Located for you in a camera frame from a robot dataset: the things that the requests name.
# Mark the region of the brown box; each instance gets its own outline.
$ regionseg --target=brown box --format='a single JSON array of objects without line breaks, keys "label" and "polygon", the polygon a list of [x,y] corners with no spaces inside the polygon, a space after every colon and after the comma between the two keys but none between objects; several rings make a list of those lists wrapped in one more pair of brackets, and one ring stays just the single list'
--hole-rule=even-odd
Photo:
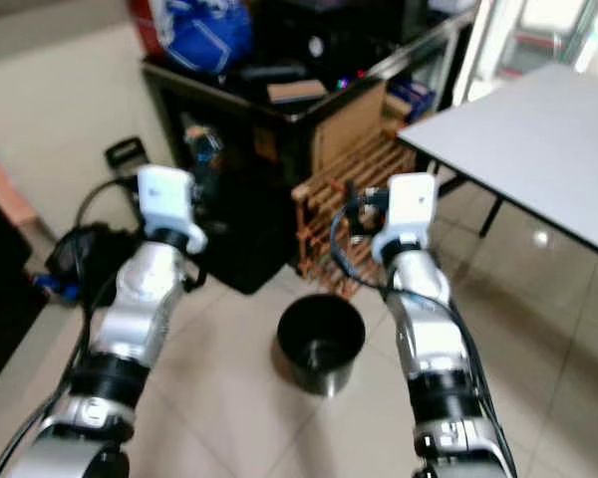
[{"label": "brown box", "polygon": [[312,173],[381,129],[386,84],[380,83],[317,125],[312,140]]},{"label": "brown box", "polygon": [[323,97],[327,93],[319,80],[304,80],[282,85],[268,85],[268,97],[272,103],[313,100]]}]

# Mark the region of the wooden crate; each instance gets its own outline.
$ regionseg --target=wooden crate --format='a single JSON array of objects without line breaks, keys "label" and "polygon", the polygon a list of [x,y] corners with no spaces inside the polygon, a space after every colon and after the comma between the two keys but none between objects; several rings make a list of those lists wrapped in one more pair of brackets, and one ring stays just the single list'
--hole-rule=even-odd
[{"label": "wooden crate", "polygon": [[[330,258],[330,225],[343,207],[345,183],[354,181],[358,191],[368,187],[387,187],[394,174],[414,170],[415,153],[383,131],[366,136],[349,152],[338,157],[330,167],[314,174],[292,191],[297,211],[299,271],[304,279],[318,280],[322,287],[346,299],[354,295],[358,284],[347,279]],[[351,244],[345,221],[339,234],[342,247],[366,279],[377,273],[370,243]]]}]

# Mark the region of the black table leg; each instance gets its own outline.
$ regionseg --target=black table leg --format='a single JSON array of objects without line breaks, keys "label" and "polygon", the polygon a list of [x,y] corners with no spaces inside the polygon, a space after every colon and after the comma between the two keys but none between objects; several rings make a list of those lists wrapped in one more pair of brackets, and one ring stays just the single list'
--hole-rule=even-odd
[{"label": "black table leg", "polygon": [[457,174],[452,179],[448,179],[446,182],[439,186],[439,199],[441,199],[444,196],[447,196],[458,187],[463,186],[466,182],[467,180],[464,178],[464,176],[461,176],[460,174]]},{"label": "black table leg", "polygon": [[485,222],[483,222],[482,227],[480,228],[480,231],[478,232],[478,235],[480,237],[485,237],[487,235],[487,232],[489,232],[491,223],[494,222],[494,219],[496,218],[496,214],[498,214],[498,210],[500,209],[500,206],[502,206],[502,198],[499,196],[496,196],[496,200],[494,201],[493,206],[491,206],[491,209],[489,210],[489,214],[487,214],[487,218],[485,219]]},{"label": "black table leg", "polygon": [[415,156],[415,172],[428,171],[430,162],[433,160],[434,160],[434,158],[432,156],[430,156],[429,154],[426,154],[422,151],[417,151],[417,155]]}]

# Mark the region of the black cable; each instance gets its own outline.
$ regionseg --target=black cable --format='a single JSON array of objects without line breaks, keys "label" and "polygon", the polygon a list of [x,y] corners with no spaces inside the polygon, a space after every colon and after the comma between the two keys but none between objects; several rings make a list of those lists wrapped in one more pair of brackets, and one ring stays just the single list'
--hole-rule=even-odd
[{"label": "black cable", "polygon": [[[372,201],[372,197],[362,197],[361,202],[365,204],[371,204],[374,206],[378,206],[379,209],[387,209],[387,201],[386,201],[386,194],[381,193],[379,196],[379,203],[376,204]],[[353,209],[358,208],[358,204],[353,204]],[[480,354],[478,353],[478,348],[476,347],[476,343],[467,328],[464,320],[458,313],[458,310],[455,308],[452,302],[449,303],[449,306],[442,303],[441,301],[434,299],[432,297],[424,296],[419,294],[415,291],[410,289],[397,289],[391,286],[384,286],[381,284],[373,283],[370,281],[365,280],[363,277],[359,275],[354,265],[348,260],[345,253],[339,246],[337,242],[337,232],[339,230],[339,224],[346,217],[349,213],[349,207],[344,206],[341,208],[332,221],[332,226],[330,228],[330,250],[332,254],[332,259],[334,262],[341,268],[343,273],[348,276],[350,279],[362,284],[366,287],[370,287],[371,289],[375,289],[379,291],[383,295],[388,294],[405,294],[410,296],[411,298],[417,301],[423,301],[424,303],[428,303],[433,307],[439,307],[443,310],[452,322],[458,327],[461,336],[465,342],[465,347],[467,349],[467,355],[469,360],[469,366],[472,369],[472,374],[475,381],[475,389],[478,396],[478,400],[483,408],[485,415],[491,421],[492,426],[494,427],[494,431],[496,433],[496,439],[498,440],[498,444],[501,447],[501,451],[504,455],[504,459],[507,462],[507,466],[514,478],[517,477],[517,471],[514,464],[513,457],[511,455],[511,450],[509,449],[509,444],[504,436],[504,432],[500,423],[498,422],[498,418],[496,417],[496,413],[494,411],[493,400],[491,398],[491,392],[489,390],[489,386],[487,384],[487,380],[485,378],[485,372],[482,365],[482,361],[480,359]]]},{"label": "black cable", "polygon": [[76,340],[76,344],[74,345],[71,355],[65,365],[65,368],[62,372],[60,381],[56,387],[56,389],[42,402],[38,407],[27,417],[27,419],[20,425],[20,427],[16,430],[12,438],[9,440],[9,443],[5,447],[5,449],[0,454],[0,475],[4,471],[4,468],[13,455],[13,452],[16,450],[22,439],[27,435],[29,430],[35,425],[42,417],[46,417],[57,401],[60,399],[64,391],[66,390],[67,386],[69,385],[69,378],[71,376],[71,372],[73,371],[74,367],[80,362],[80,360],[86,356],[87,352],[89,351],[89,343],[91,340],[91,320],[93,318],[93,312],[96,309],[98,303],[102,300],[105,292],[108,290],[109,286],[111,285],[112,281],[115,280],[117,277],[117,271],[114,272],[107,281],[100,287],[97,294],[95,295],[93,301],[89,304],[88,303],[88,294],[86,291],[86,277],[84,272],[84,265],[82,262],[82,255],[80,254],[79,244],[78,244],[78,228],[82,225],[82,221],[84,220],[84,216],[91,205],[91,202],[95,199],[95,197],[100,194],[102,191],[107,189],[113,185],[125,185],[128,180],[132,179],[113,179],[110,181],[103,182],[99,186],[95,187],[87,196],[83,199],[80,207],[78,208],[78,213],[76,214],[76,218],[74,221],[74,229],[73,234],[71,236],[71,253],[73,255],[73,260],[76,266],[76,275],[78,278],[78,286],[80,288],[80,295],[81,295],[81,307],[82,307],[82,327],[80,329],[80,333]]}]

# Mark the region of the wall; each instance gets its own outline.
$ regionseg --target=wall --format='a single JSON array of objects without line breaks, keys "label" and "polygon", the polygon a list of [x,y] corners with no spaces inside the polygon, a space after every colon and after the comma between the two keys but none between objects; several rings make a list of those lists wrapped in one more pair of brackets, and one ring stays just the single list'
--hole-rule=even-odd
[{"label": "wall", "polygon": [[[500,51],[507,40],[509,30],[515,25],[517,17],[524,5],[525,18],[536,29],[540,25],[559,26],[567,30],[574,21],[572,12],[577,12],[585,0],[483,0],[493,6],[489,34],[476,66],[476,73],[481,80],[491,82],[498,64]],[[598,46],[594,46],[593,58],[583,69],[587,73],[598,76]]]},{"label": "wall", "polygon": [[[144,85],[139,39],[121,0],[67,0],[0,18],[0,164],[57,236],[110,177],[103,150],[139,135],[172,164]],[[109,193],[93,216],[133,225]]]}]

